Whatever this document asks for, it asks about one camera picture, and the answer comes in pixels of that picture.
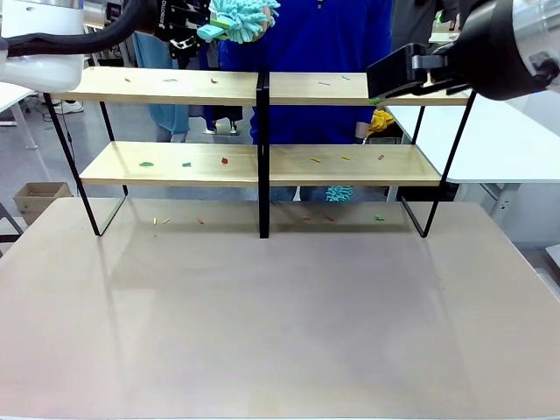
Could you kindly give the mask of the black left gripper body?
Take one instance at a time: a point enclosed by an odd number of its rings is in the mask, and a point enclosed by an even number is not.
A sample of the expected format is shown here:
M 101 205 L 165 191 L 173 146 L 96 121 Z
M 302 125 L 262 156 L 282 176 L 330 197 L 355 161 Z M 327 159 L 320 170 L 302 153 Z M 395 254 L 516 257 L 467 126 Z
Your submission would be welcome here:
M 210 19 L 208 0 L 157 1 L 157 26 L 154 36 L 160 40 L 188 40 Z

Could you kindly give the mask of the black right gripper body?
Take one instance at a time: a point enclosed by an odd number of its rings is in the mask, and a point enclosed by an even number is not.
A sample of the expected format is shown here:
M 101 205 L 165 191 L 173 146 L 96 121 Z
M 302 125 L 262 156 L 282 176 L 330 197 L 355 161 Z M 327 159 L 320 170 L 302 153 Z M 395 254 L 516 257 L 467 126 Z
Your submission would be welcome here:
M 460 34 L 447 48 L 447 67 L 430 72 L 431 81 L 467 85 L 494 101 L 541 90 L 518 51 L 511 1 L 460 1 Z

